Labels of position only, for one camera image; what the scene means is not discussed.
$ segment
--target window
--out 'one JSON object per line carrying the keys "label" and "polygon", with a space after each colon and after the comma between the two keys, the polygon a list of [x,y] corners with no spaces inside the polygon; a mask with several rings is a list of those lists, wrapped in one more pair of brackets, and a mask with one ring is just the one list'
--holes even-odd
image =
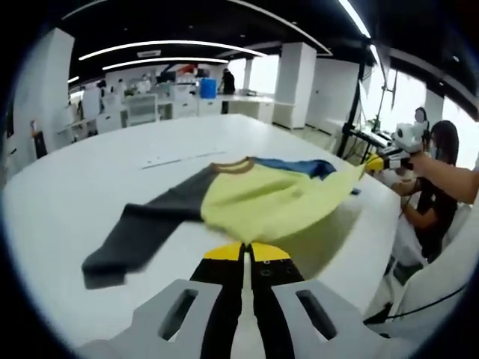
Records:
{"label": "window", "polygon": [[451,121],[457,128],[459,154],[456,166],[473,169],[479,152],[479,123],[448,97],[444,98],[442,119]]}
{"label": "window", "polygon": [[[396,95],[393,97],[391,91],[384,93],[381,106],[381,129],[394,132],[398,123],[413,123],[416,108],[424,107],[426,102],[426,84],[416,78],[397,70],[389,70],[388,89],[394,88],[394,81],[397,74]],[[379,110],[382,96],[382,74],[378,67],[373,69],[369,98],[372,108]]]}
{"label": "window", "polygon": [[278,79],[279,56],[270,55],[254,58],[251,64],[249,89],[258,93],[274,94]]}
{"label": "window", "polygon": [[234,76],[234,87],[237,90],[244,88],[245,86],[245,68],[246,68],[246,59],[239,58],[237,60],[232,60],[228,64],[228,70]]}

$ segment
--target black hair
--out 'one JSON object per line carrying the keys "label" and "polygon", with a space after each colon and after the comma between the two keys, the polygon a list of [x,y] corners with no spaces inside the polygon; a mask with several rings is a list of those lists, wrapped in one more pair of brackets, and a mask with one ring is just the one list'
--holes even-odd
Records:
{"label": "black hair", "polygon": [[431,135],[436,142],[437,159],[455,166],[459,152],[459,135],[456,126],[451,121],[439,121],[431,129]]}
{"label": "black hair", "polygon": [[427,127],[426,127],[426,131],[424,131],[423,139],[426,143],[428,143],[431,138],[431,132],[429,130],[429,121],[427,120],[426,109],[424,107],[418,107],[414,112],[417,112],[417,111],[421,111],[424,115],[424,122],[426,122]]}

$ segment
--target wall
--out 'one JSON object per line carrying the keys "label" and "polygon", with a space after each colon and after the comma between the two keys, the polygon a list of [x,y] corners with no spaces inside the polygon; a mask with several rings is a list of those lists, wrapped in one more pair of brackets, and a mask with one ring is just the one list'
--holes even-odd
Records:
{"label": "wall", "polygon": [[12,141],[20,168],[36,159],[30,122],[43,131],[46,150],[51,153],[64,145],[56,132],[56,121],[68,104],[68,76],[74,39],[59,29],[50,31],[28,55],[16,83],[13,101]]}
{"label": "wall", "polygon": [[[316,59],[313,88],[306,115],[308,125],[333,133],[337,125],[332,124],[331,120],[347,120],[356,92],[358,72],[359,64],[326,58]],[[369,90],[369,84],[369,79],[364,81],[366,91]]]}

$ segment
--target black shirt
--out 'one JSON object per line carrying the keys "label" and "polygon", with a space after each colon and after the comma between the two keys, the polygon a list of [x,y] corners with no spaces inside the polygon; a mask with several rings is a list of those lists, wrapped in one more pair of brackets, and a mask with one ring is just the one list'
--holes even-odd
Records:
{"label": "black shirt", "polygon": [[227,95],[232,95],[236,88],[234,87],[234,76],[232,73],[223,74],[223,92]]}
{"label": "black shirt", "polygon": [[419,177],[418,181],[421,184],[421,196],[416,210],[423,215],[432,208],[437,217],[437,222],[428,228],[415,228],[416,236],[422,247],[422,255],[429,258],[437,256],[441,252],[442,238],[454,219],[457,201],[435,187],[428,179]]}

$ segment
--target dark gray sleeve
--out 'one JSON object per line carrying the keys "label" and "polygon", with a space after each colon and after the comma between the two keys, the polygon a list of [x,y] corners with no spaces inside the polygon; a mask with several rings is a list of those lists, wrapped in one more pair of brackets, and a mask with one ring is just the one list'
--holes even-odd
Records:
{"label": "dark gray sleeve", "polygon": [[138,271],[183,221],[201,221],[201,203],[218,174],[203,169],[150,202],[128,203],[103,245],[83,262],[89,289],[119,285]]}

